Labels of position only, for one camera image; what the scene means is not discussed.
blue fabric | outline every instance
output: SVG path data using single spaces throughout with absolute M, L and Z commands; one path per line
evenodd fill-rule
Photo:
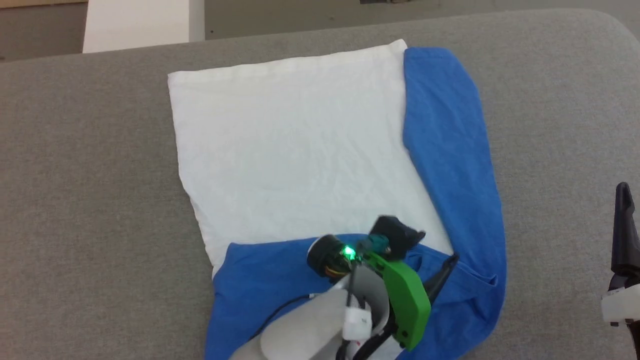
M 507 280 L 502 206 L 478 92 L 462 65 L 446 49 L 409 48 L 404 77 L 403 142 L 460 262 L 433 306 L 420 345 L 399 359 L 456 359 L 489 336 L 502 309 Z M 341 238 L 351 243 L 361 236 Z M 280 304 L 330 287 L 305 262 L 312 241 L 229 247 L 213 280 L 206 359 L 229 358 Z M 426 280 L 446 258 L 419 245 L 405 261 Z

green 3d-printed part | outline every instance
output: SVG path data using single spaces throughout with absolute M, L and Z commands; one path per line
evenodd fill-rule
M 424 335 L 431 314 L 431 303 L 416 272 L 402 261 L 387 261 L 368 252 L 364 260 L 382 276 L 389 302 L 396 316 L 396 341 L 413 350 Z

gray cushion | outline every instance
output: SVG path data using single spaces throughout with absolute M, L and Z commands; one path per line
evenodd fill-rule
M 484 104 L 507 301 L 472 359 L 632 359 L 600 318 L 614 187 L 640 199 L 640 44 L 585 10 L 511 12 L 0 65 L 0 321 L 10 359 L 200 358 L 211 268 L 166 75 L 385 44 L 452 49 Z

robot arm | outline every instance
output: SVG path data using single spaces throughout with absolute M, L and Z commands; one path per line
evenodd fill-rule
M 636 210 L 627 183 L 616 188 L 609 291 L 602 298 L 602 316 L 612 326 L 627 325 L 640 360 L 640 241 Z
M 307 263 L 334 286 L 262 332 L 261 327 L 231 359 L 364 360 L 387 340 L 398 353 L 412 350 L 458 262 L 453 255 L 423 284 L 403 262 L 423 237 L 395 217 L 379 217 L 355 249 L 333 235 L 319 238 L 309 248 Z

white cloth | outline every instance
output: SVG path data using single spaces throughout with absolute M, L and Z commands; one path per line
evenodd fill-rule
M 180 179 L 214 273 L 229 243 L 368 233 L 378 215 L 452 253 L 402 142 L 405 49 L 169 74 Z

